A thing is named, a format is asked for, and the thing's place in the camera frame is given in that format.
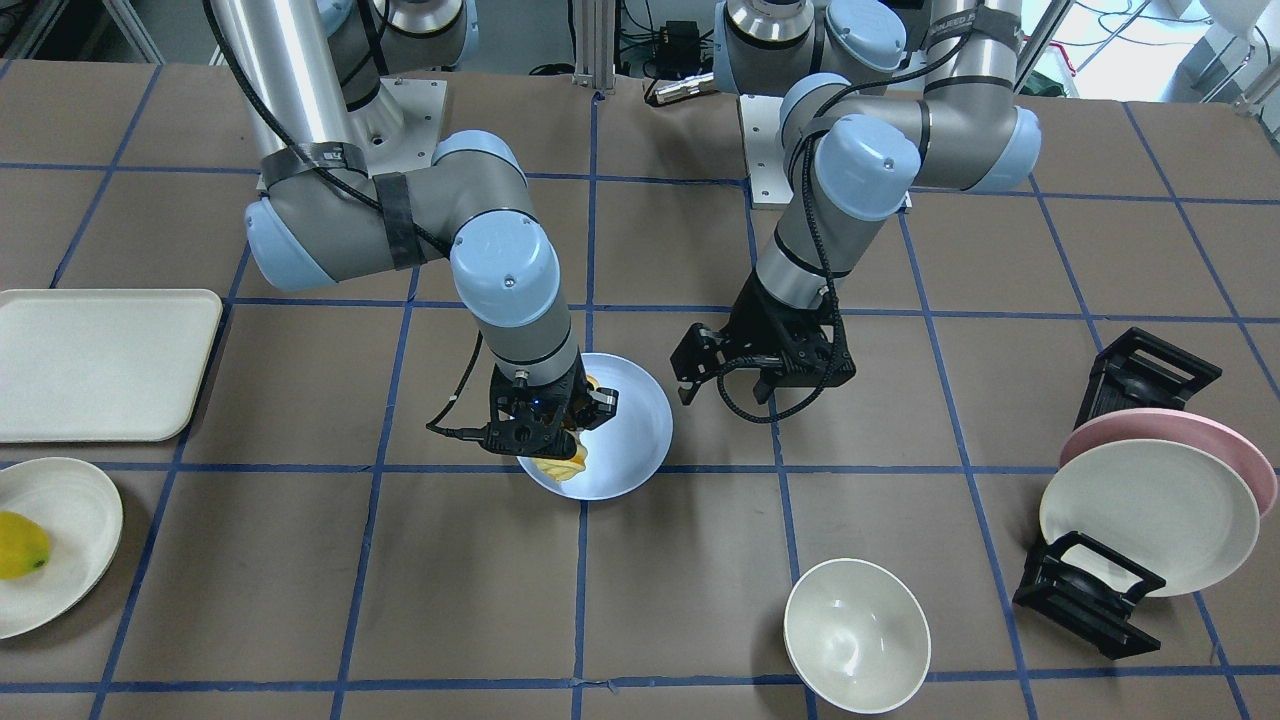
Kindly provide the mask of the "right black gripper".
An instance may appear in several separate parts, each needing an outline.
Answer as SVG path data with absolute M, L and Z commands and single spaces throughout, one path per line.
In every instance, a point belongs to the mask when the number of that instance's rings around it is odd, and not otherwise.
M 489 384 L 490 419 L 483 429 L 483 448 L 513 457 L 570 459 L 575 439 L 568 430 L 595 430 L 616 416 L 620 393 L 593 388 L 582 363 L 553 382 L 535 386 L 516 380 L 500 366 Z

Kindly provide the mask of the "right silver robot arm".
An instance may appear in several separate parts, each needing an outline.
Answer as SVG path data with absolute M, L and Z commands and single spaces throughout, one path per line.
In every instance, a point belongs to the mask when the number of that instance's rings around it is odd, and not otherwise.
M 451 265 L 495 359 L 490 416 L 428 429 L 492 454 L 568 460 L 617 411 L 584 369 L 561 260 L 509 146 L 486 131 L 443 138 L 426 164 L 376 173 L 351 122 L 314 1 L 206 1 L 204 14 L 262 126 L 262 192 L 244 211 L 253 258 L 276 288 Z

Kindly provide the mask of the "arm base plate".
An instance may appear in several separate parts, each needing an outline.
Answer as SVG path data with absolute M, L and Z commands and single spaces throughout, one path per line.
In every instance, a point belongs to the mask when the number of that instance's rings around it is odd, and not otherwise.
M 758 208 L 778 206 L 792 196 L 783 120 L 797 117 L 800 101 L 837 88 L 842 85 L 800 85 L 786 97 L 740 99 L 744 149 Z M 879 220 L 897 211 L 920 167 L 916 145 L 899 128 L 865 114 L 850 114 L 837 119 L 819 140 L 812 174 L 817 190 L 840 211 L 859 220 Z
M 349 128 L 374 155 L 426 158 L 442 136 L 448 83 L 385 78 L 375 96 L 347 113 Z

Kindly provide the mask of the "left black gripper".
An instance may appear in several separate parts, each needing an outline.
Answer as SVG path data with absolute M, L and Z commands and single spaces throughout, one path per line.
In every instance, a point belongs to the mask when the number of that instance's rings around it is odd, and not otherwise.
M 767 405 L 777 388 L 840 387 L 855 377 L 856 365 L 847 342 L 824 332 L 824 325 L 833 324 L 829 301 L 820 301 L 817 309 L 792 307 L 776 299 L 753 272 L 728 324 L 719 329 L 691 324 L 671 354 L 678 400 L 691 405 L 709 382 L 726 395 L 726 369 L 759 370 L 751 388 L 758 405 Z

